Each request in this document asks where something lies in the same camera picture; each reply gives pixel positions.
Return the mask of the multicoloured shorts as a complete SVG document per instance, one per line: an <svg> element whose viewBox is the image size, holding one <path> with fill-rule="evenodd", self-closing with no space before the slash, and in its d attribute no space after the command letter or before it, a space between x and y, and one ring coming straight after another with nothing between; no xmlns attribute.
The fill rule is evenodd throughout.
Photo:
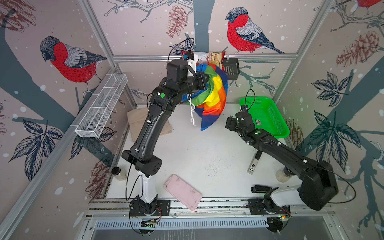
<svg viewBox="0 0 384 240"><path fill-rule="evenodd" d="M184 95L182 102L192 103L195 106L195 112L202 119L201 131L204 131L219 119L225 108L228 76L222 69L212 64L198 65L197 71L209 77L206 89L193 94L191 98Z"/></svg>

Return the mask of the beige shorts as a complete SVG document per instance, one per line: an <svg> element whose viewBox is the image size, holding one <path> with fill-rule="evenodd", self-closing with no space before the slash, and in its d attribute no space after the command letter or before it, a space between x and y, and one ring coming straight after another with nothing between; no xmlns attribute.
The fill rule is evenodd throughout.
<svg viewBox="0 0 384 240"><path fill-rule="evenodd" d="M147 109L135 109L127 112L132 142L135 142L137 140L139 133L147 118L147 115Z"/></svg>

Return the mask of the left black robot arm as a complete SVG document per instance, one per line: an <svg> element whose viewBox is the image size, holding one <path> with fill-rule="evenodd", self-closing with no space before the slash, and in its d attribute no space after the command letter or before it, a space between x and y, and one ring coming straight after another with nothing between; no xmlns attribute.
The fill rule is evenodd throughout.
<svg viewBox="0 0 384 240"><path fill-rule="evenodd" d="M167 76L152 92L148 115L137 140L129 150L122 153L122 158L131 163L142 178L139 206L146 215L152 215L157 208L155 174L162 160L154 155L154 149L161 131L182 98L205 90L209 78L204 72L191 67L186 60L169 62Z"/></svg>

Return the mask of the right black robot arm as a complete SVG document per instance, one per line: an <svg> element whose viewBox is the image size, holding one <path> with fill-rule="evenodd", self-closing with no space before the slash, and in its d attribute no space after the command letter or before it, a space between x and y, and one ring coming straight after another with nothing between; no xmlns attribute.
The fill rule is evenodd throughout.
<svg viewBox="0 0 384 240"><path fill-rule="evenodd" d="M261 153L273 157L285 167L277 175L297 176L301 185L272 191L270 199L278 207L306 205L319 211L339 193L333 167L326 161L317 162L287 147L264 129L257 129L252 116L241 111L228 117L226 129Z"/></svg>

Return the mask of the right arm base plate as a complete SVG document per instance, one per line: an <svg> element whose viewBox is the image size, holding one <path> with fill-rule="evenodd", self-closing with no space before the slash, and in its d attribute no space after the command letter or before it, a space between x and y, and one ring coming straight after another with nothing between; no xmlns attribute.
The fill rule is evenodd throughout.
<svg viewBox="0 0 384 240"><path fill-rule="evenodd" d="M264 198L248 199L246 208L251 215L290 215L290 207L278 207L272 200Z"/></svg>

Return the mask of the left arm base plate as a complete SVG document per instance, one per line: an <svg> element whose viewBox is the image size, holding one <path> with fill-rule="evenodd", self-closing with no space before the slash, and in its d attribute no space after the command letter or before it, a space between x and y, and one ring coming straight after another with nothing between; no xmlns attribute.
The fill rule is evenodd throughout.
<svg viewBox="0 0 384 240"><path fill-rule="evenodd" d="M158 200L155 198L151 203L145 203L141 199L134 199L130 203L131 217L145 216L169 216L171 208L170 200Z"/></svg>

